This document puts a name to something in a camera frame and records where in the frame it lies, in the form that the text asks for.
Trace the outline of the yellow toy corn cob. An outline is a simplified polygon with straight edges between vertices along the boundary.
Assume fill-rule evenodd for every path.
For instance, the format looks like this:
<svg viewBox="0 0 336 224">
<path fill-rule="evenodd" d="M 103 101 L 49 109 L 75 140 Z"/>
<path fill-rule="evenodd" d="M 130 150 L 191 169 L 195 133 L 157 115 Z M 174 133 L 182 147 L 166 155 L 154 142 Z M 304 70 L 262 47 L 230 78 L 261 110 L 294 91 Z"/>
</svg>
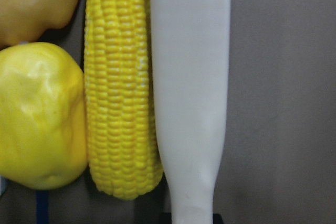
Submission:
<svg viewBox="0 0 336 224">
<path fill-rule="evenodd" d="M 88 158 L 101 192 L 133 200 L 163 168 L 155 135 L 150 0 L 86 0 Z"/>
</svg>

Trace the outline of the beige hand brush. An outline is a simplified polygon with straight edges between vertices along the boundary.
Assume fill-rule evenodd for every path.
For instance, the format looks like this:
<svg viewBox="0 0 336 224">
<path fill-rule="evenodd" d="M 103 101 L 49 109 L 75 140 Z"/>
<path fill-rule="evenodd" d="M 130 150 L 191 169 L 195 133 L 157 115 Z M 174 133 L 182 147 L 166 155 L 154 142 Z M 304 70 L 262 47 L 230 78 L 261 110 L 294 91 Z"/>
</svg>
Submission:
<svg viewBox="0 0 336 224">
<path fill-rule="evenodd" d="M 173 223 L 212 223 L 225 142 L 230 0 L 151 0 L 156 133 Z"/>
</svg>

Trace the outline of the yellow toy pepper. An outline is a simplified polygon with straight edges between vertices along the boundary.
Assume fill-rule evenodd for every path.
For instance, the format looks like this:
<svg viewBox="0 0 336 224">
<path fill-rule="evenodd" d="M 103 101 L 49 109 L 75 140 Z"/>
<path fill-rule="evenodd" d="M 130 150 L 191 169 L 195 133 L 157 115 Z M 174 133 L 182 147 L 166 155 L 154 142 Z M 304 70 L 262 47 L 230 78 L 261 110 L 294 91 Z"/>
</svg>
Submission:
<svg viewBox="0 0 336 224">
<path fill-rule="evenodd" d="M 83 73 L 59 46 L 1 51 L 1 175 L 50 190 L 87 167 Z"/>
</svg>

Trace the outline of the orange toy ginger root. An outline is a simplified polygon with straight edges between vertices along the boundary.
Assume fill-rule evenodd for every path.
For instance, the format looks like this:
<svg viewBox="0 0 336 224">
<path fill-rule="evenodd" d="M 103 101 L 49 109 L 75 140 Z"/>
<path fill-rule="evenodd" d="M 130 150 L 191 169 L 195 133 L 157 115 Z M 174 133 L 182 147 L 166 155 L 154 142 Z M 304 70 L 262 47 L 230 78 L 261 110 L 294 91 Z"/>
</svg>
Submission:
<svg viewBox="0 0 336 224">
<path fill-rule="evenodd" d="M 1 48 L 36 41 L 71 20 L 78 0 L 1 0 Z"/>
</svg>

